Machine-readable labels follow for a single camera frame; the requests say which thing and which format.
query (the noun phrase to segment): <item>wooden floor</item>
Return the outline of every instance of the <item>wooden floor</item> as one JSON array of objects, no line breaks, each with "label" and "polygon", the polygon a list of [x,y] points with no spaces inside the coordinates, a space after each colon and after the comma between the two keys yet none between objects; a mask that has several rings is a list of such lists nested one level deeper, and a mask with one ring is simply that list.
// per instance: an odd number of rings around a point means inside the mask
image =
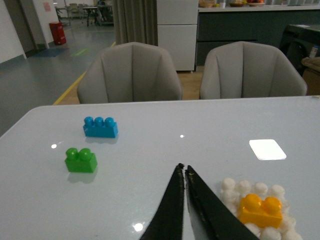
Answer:
[{"label": "wooden floor", "polygon": [[[194,72],[178,72],[183,89],[182,100],[199,99],[202,75],[203,69],[200,67]],[[57,105],[80,104],[77,97],[77,87],[78,85],[75,85]]]}]

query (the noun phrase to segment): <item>yellow floor line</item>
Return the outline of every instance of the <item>yellow floor line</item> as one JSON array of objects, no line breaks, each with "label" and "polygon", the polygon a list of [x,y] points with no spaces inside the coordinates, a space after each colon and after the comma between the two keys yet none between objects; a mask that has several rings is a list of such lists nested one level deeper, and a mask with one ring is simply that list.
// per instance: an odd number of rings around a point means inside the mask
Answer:
[{"label": "yellow floor line", "polygon": [[58,98],[57,101],[54,102],[53,105],[58,105],[61,102],[61,100],[64,99],[65,96],[71,91],[71,89],[73,89],[74,86],[80,82],[80,80],[84,77],[85,73],[86,72],[82,73],[82,75],[74,83],[72,83],[72,85]]}]

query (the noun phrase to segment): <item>countertop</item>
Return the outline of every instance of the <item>countertop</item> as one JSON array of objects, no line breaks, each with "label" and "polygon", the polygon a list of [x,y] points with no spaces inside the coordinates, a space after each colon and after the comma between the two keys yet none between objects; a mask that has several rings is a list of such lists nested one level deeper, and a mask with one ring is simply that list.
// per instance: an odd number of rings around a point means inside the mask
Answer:
[{"label": "countertop", "polygon": [[305,11],[305,10],[320,10],[320,5],[264,5],[264,6],[248,6],[242,7],[199,7],[199,13],[215,13],[215,12],[263,12],[263,11]]}]

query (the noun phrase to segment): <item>blue building block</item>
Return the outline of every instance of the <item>blue building block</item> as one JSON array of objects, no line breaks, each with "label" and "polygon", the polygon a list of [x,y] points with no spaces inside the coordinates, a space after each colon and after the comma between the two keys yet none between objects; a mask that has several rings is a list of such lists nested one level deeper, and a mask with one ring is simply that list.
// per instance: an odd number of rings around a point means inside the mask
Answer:
[{"label": "blue building block", "polygon": [[95,138],[115,138],[118,135],[117,123],[112,117],[105,119],[97,117],[95,120],[91,116],[84,119],[84,134],[87,137]]}]

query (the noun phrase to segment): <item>yellow building block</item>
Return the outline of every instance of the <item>yellow building block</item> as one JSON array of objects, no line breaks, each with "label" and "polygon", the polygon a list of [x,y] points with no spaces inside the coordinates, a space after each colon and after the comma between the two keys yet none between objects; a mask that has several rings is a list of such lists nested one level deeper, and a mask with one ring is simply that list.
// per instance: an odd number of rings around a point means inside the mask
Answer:
[{"label": "yellow building block", "polygon": [[263,201],[256,194],[248,194],[240,201],[238,218],[243,224],[253,223],[259,228],[277,229],[283,219],[281,208],[280,200],[274,196],[269,196]]}]

